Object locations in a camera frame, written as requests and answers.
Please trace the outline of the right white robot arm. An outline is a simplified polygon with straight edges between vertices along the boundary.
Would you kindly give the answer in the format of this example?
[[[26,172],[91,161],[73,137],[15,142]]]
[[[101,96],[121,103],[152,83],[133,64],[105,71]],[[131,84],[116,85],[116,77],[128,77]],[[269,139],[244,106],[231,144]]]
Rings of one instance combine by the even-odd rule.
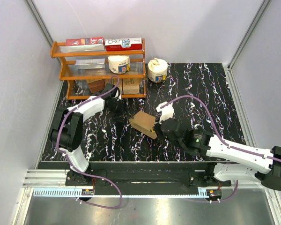
[[[184,153],[202,157],[204,161],[215,158],[230,161],[215,163],[204,173],[206,184],[213,186],[219,181],[245,180],[281,191],[281,147],[254,148],[222,139],[211,132],[191,129],[169,118],[156,122],[153,130],[158,138],[167,139]]]

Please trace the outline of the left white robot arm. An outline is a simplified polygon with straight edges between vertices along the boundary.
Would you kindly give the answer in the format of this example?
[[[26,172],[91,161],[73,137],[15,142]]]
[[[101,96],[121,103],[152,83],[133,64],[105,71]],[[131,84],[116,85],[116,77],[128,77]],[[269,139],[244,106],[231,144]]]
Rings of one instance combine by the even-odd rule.
[[[69,107],[56,110],[48,137],[70,164],[66,185],[88,185],[95,181],[91,165],[81,149],[83,123],[95,114],[108,109],[116,116],[122,116],[127,108],[122,100],[119,87],[108,83],[99,94]]]

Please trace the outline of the brown cardboard express box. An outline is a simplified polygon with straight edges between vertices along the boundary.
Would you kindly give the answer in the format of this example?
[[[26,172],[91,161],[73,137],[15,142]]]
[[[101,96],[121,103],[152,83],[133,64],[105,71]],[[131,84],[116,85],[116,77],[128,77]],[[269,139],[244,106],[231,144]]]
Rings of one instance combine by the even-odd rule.
[[[146,136],[156,139],[157,134],[153,130],[155,125],[155,117],[143,111],[137,112],[132,118],[129,119],[131,127],[145,134]]]

